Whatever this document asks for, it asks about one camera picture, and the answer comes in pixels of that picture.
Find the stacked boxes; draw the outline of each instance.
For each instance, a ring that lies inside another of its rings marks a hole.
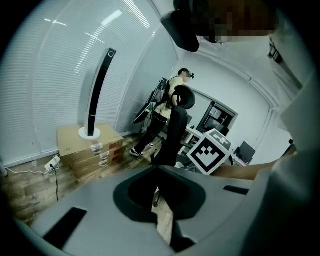
[[[70,166],[77,179],[118,163],[126,150],[124,138],[106,123],[97,124],[101,135],[94,140],[79,136],[80,125],[58,127],[58,146],[63,165]]]

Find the power strip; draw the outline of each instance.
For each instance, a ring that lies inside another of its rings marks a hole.
[[[54,168],[57,168],[58,167],[58,164],[61,162],[61,159],[59,156],[55,156],[50,162],[48,162],[44,168],[50,172],[53,170],[53,168],[50,166],[52,165]]]

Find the computer monitor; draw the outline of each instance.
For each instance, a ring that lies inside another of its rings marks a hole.
[[[192,116],[191,116],[191,115],[188,115],[188,121],[187,121],[187,124],[190,124],[191,120],[192,120]]]
[[[227,127],[225,127],[225,126],[223,126],[223,128],[222,128],[221,131],[220,131],[220,133],[221,133],[223,136],[227,136],[229,132],[230,132],[230,130],[229,130]]]
[[[208,119],[206,120],[203,129],[206,132],[209,132],[213,129],[216,129],[218,132],[222,131],[224,129],[224,126],[216,121],[212,116],[209,116]]]
[[[256,151],[245,141],[242,143],[241,147],[238,147],[235,154],[243,160],[245,163],[249,164]]]

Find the black chair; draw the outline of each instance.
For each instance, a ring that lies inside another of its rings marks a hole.
[[[153,157],[151,165],[175,166],[177,162],[180,143],[188,124],[188,109],[196,103],[195,93],[185,85],[175,87],[172,96],[178,96],[178,106],[172,108],[168,126],[167,138],[162,143],[160,152]]]

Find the chair headrest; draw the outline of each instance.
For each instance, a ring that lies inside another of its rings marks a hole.
[[[188,86],[178,85],[174,88],[175,92],[173,95],[180,96],[179,106],[185,110],[191,109],[196,103],[196,96],[193,90]]]

